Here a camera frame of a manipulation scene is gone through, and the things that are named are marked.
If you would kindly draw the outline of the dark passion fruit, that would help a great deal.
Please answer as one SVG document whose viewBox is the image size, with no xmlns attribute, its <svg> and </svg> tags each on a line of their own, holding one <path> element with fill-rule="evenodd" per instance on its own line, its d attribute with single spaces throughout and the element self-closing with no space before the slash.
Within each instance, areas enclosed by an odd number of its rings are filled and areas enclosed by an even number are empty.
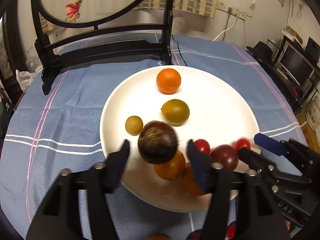
<svg viewBox="0 0 320 240">
<path fill-rule="evenodd" d="M 169 162 L 178 150 L 175 130 L 165 122 L 151 121 L 142 129 L 138 138 L 138 152 L 150 164 Z"/>
</svg>

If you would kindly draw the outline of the small yellow longan fruit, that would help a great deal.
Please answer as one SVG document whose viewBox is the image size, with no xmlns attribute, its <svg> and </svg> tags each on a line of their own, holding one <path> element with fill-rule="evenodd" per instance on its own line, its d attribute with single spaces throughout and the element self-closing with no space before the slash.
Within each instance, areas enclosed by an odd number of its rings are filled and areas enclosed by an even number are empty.
<svg viewBox="0 0 320 240">
<path fill-rule="evenodd" d="M 136 115 L 128 117 L 125 122 L 125 129 L 130 135 L 139 135 L 139 133 L 143 129 L 142 119 Z"/>
</svg>

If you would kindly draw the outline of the small orange top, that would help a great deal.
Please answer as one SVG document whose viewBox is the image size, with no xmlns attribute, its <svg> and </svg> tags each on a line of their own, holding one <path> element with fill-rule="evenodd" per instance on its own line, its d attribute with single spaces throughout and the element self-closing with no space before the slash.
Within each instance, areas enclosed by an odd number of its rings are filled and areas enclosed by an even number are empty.
<svg viewBox="0 0 320 240">
<path fill-rule="evenodd" d="M 160 234 L 160 235 L 150 236 L 146 240 L 171 240 L 171 238 L 167 235 Z"/>
</svg>

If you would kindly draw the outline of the small red cherry tomato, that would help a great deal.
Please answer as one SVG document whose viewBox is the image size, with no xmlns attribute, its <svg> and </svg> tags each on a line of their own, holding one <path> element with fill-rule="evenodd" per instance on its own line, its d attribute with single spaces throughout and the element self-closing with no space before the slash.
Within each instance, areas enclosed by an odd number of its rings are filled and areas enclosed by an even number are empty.
<svg viewBox="0 0 320 240">
<path fill-rule="evenodd" d="M 245 138 L 240 138 L 239 140 L 237 140 L 234 144 L 234 149 L 236 152 L 238 152 L 238 150 L 240 150 L 241 148 L 248 148 L 248 149 L 251 149 L 251 144 L 250 142 L 245 139 Z"/>
</svg>

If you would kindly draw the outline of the white bucket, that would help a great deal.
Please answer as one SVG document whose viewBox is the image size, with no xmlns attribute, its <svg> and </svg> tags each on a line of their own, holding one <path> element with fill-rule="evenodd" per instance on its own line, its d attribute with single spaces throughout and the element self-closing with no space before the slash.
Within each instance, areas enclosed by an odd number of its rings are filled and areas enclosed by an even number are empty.
<svg viewBox="0 0 320 240">
<path fill-rule="evenodd" d="M 313 130 L 316 130 L 319 127 L 319 123 L 320 123 L 319 97 L 316 96 L 314 99 L 312 99 L 308 103 L 305 117 L 309 126 Z"/>
</svg>

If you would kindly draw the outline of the computer monitor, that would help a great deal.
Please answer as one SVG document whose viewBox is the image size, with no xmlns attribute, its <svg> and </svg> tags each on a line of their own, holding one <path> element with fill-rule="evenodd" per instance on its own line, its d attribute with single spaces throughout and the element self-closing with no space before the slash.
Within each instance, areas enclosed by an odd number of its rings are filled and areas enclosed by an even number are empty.
<svg viewBox="0 0 320 240">
<path fill-rule="evenodd" d="M 311 63 L 290 44 L 279 57 L 277 67 L 281 67 L 300 86 L 315 72 Z"/>
</svg>

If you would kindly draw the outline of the blue striped tablecloth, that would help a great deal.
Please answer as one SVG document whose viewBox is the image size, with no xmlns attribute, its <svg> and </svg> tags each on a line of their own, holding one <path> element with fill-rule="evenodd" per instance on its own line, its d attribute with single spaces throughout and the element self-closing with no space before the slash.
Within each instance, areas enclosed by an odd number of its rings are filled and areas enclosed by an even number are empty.
<svg viewBox="0 0 320 240">
<path fill-rule="evenodd" d="M 305 143 L 286 99 L 269 75 L 239 46 L 175 36 L 172 61 L 213 74 L 235 88 L 251 107 L 262 133 Z M 1 208 L 21 237 L 60 171 L 89 169 L 103 161 L 99 122 L 119 83 L 155 66 L 156 56 L 106 59 L 59 75 L 49 95 L 37 77 L 10 120 L 1 153 Z"/>
</svg>

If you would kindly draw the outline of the white oval plate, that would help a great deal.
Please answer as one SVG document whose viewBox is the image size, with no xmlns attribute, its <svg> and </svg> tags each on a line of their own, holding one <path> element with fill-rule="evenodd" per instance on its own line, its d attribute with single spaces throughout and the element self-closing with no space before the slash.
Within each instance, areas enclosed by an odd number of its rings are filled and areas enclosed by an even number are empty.
<svg viewBox="0 0 320 240">
<path fill-rule="evenodd" d="M 179 179 L 159 178 L 153 166 L 138 152 L 138 138 L 129 135 L 125 122 L 136 115 L 144 123 L 163 120 L 161 107 L 171 99 L 184 101 L 189 119 L 175 128 L 178 148 L 187 150 L 190 139 L 204 139 L 214 148 L 232 144 L 240 138 L 253 140 L 259 132 L 257 120 L 244 98 L 220 78 L 196 68 L 176 66 L 182 83 L 175 94 L 165 95 L 156 85 L 160 67 L 131 75 L 108 97 L 100 119 L 100 142 L 103 154 L 119 150 L 124 140 L 130 142 L 130 156 L 121 182 L 136 197 L 163 210 L 180 213 L 208 209 L 210 194 L 194 197 L 183 191 Z"/>
</svg>

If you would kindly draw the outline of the black hat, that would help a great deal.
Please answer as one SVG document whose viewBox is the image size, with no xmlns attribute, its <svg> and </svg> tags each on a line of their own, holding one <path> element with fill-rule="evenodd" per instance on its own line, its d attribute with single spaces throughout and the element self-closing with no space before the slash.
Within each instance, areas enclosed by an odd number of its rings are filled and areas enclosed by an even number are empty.
<svg viewBox="0 0 320 240">
<path fill-rule="evenodd" d="M 247 46 L 246 50 L 253 57 L 257 57 L 261 60 L 272 60 L 272 49 L 264 42 L 259 41 L 254 47 Z"/>
</svg>

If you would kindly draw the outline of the yellow-green tomato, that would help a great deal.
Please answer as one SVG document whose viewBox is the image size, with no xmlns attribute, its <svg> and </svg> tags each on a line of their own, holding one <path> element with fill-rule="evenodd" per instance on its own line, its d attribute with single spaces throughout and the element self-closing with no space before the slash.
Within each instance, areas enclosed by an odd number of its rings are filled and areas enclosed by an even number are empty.
<svg viewBox="0 0 320 240">
<path fill-rule="evenodd" d="M 172 99 L 163 104 L 161 113 L 168 123 L 180 126 L 188 120 L 190 109 L 184 101 Z"/>
</svg>

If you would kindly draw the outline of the black speaker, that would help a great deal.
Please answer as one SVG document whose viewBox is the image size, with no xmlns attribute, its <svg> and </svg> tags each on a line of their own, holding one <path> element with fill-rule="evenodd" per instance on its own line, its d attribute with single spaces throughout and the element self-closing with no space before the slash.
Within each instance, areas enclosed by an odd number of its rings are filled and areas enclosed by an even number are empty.
<svg viewBox="0 0 320 240">
<path fill-rule="evenodd" d="M 320 56 L 320 46 L 311 38 L 309 37 L 305 52 L 314 60 L 318 61 Z"/>
</svg>

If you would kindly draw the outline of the white plastic bag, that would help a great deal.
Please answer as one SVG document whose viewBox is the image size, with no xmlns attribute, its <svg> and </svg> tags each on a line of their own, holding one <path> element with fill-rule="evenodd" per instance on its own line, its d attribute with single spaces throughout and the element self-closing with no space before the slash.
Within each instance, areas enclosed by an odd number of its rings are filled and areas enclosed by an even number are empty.
<svg viewBox="0 0 320 240">
<path fill-rule="evenodd" d="M 16 80 L 22 90 L 22 92 L 26 92 L 30 85 L 33 83 L 35 78 L 40 74 L 42 71 L 42 65 L 36 68 L 36 71 L 33 73 L 16 70 Z"/>
</svg>

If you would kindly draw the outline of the white wall power strip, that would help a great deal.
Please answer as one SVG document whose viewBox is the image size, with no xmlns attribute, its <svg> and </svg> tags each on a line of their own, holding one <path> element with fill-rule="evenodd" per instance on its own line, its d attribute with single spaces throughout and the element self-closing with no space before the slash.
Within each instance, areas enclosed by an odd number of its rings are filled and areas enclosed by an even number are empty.
<svg viewBox="0 0 320 240">
<path fill-rule="evenodd" d="M 231 14 L 233 16 L 238 16 L 238 18 L 240 18 L 243 21 L 245 21 L 247 17 L 247 14 L 244 11 L 235 7 L 230 7 L 227 5 L 226 2 L 223 1 L 217 2 L 216 9 L 219 11 L 227 12 L 228 14 Z"/>
</svg>

